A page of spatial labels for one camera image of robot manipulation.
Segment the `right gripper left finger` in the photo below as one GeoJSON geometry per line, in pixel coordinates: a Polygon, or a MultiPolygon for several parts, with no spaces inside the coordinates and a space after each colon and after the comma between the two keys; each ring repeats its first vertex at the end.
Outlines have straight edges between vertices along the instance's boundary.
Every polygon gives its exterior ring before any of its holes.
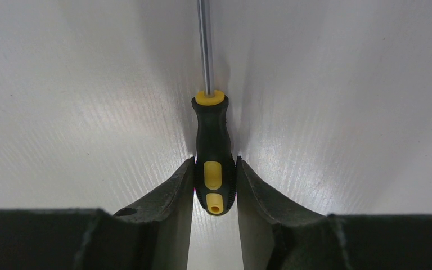
{"type": "Polygon", "coordinates": [[[0,209],[0,269],[186,269],[194,165],[114,214],[0,209]]]}

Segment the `black yellow screwdriver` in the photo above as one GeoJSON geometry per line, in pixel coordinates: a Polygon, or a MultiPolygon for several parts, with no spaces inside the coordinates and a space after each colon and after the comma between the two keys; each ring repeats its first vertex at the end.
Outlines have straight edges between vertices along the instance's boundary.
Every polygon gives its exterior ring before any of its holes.
{"type": "Polygon", "coordinates": [[[236,197],[236,165],[227,128],[229,98],[214,85],[210,2],[198,1],[204,89],[192,99],[197,116],[195,191],[203,209],[221,216],[236,197]]]}

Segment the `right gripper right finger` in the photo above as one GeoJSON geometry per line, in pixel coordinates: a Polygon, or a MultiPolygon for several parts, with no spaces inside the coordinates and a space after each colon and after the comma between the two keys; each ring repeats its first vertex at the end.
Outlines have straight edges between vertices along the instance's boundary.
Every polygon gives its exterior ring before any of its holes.
{"type": "Polygon", "coordinates": [[[322,215],[237,159],[245,269],[432,269],[432,215],[322,215]]]}

